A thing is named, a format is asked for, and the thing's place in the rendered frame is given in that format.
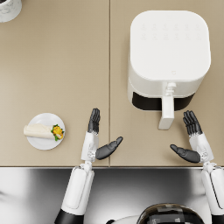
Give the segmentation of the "white air fryer drawer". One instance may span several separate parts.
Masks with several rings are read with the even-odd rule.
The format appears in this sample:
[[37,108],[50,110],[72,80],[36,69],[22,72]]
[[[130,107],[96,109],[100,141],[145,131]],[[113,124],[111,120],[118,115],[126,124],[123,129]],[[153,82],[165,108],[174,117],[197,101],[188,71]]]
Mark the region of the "white air fryer drawer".
[[168,130],[174,120],[174,112],[184,109],[192,100],[193,95],[184,98],[174,97],[175,83],[169,83],[162,97],[146,97],[137,93],[132,84],[128,83],[128,97],[130,103],[138,109],[160,111],[162,113],[158,128]]

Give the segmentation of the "chicken roll wrap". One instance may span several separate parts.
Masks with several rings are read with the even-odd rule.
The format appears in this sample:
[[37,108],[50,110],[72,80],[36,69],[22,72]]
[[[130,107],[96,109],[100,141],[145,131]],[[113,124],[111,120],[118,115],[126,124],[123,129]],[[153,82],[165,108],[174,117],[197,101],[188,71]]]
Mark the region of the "chicken roll wrap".
[[27,137],[38,137],[61,140],[64,137],[64,130],[58,125],[44,125],[42,123],[34,123],[24,126],[24,134]]

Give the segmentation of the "white air fryer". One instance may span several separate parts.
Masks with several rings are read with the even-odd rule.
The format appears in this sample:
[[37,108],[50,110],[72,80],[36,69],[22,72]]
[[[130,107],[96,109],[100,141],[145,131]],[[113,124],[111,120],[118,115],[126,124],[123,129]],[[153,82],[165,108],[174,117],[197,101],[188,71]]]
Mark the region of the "white air fryer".
[[138,109],[161,110],[171,95],[184,109],[211,65],[206,21],[187,10],[147,10],[130,26],[128,97]]

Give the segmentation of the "white round plate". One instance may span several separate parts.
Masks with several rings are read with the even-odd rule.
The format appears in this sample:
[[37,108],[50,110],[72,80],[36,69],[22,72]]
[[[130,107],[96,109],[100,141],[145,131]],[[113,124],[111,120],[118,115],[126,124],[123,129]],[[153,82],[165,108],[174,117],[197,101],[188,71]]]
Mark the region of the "white round plate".
[[[63,130],[64,130],[64,136],[65,136],[65,124],[63,121],[55,114],[52,113],[42,113],[39,115],[36,115],[34,118],[31,119],[28,125],[34,124],[34,123],[42,123],[44,125],[55,125],[58,124]],[[30,137],[26,136],[28,142],[36,149],[39,150],[51,150],[58,146],[63,138],[61,140],[55,141],[53,139],[46,139],[46,138],[38,138],[38,137]]]

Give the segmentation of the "dark round robot body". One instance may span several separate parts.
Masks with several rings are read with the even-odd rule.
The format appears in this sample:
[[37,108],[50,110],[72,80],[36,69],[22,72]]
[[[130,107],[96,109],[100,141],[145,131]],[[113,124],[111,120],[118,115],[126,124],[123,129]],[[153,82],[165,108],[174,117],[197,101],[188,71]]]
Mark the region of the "dark round robot body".
[[106,224],[205,224],[191,208],[173,203],[149,206],[140,215],[120,220],[109,220]]

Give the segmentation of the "white marbled pot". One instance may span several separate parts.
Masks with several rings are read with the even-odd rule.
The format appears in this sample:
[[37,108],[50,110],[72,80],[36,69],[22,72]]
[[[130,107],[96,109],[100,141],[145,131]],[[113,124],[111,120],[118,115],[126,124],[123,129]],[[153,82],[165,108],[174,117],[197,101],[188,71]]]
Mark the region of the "white marbled pot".
[[0,0],[0,23],[9,22],[22,10],[21,0]]

